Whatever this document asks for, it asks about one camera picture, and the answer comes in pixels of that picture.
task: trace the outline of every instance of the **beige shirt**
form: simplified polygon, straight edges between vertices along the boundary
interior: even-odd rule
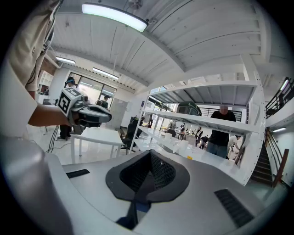
[[[0,74],[0,134],[22,137],[37,103],[27,91],[37,90],[41,55],[48,30],[54,23],[53,12],[59,0],[44,1],[23,24],[7,53]]]

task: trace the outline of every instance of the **stair railing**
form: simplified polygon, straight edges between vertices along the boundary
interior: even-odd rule
[[[272,136],[269,130],[266,133],[265,143],[266,145],[268,144],[270,147],[270,150],[272,152],[272,155],[275,161],[276,169],[277,169],[277,175],[275,176],[273,184],[272,184],[273,187],[276,187],[277,183],[280,181],[280,179],[283,176],[283,171],[285,168],[286,160],[288,158],[289,149],[285,149],[284,154],[282,155],[274,137]]]

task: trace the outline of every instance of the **office chair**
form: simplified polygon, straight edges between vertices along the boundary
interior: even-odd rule
[[[126,154],[128,154],[128,150],[130,149],[130,146],[132,144],[132,140],[135,134],[135,130],[138,124],[138,120],[134,120],[128,125],[128,130],[127,130],[127,135],[125,136],[124,139],[121,138],[121,141],[123,142],[124,145],[122,145],[121,149],[126,150]],[[136,138],[139,138],[139,135],[142,133],[142,130],[138,129]]]

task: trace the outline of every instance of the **black t-shirt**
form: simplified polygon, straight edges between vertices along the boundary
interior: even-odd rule
[[[206,143],[208,141],[208,137],[206,137],[206,136],[203,136],[201,139],[204,141],[204,143]]]
[[[236,121],[235,114],[228,110],[228,113],[226,115],[223,115],[220,113],[220,111],[215,111],[211,118],[217,118],[217,119],[223,119],[228,121]],[[209,142],[219,145],[219,146],[227,146],[229,142],[229,134],[217,130],[213,130],[211,133],[211,136],[209,138]]]

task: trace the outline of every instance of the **black and white marker cube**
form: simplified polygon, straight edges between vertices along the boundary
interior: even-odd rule
[[[74,87],[63,88],[58,100],[58,107],[68,117],[69,110],[83,94]]]

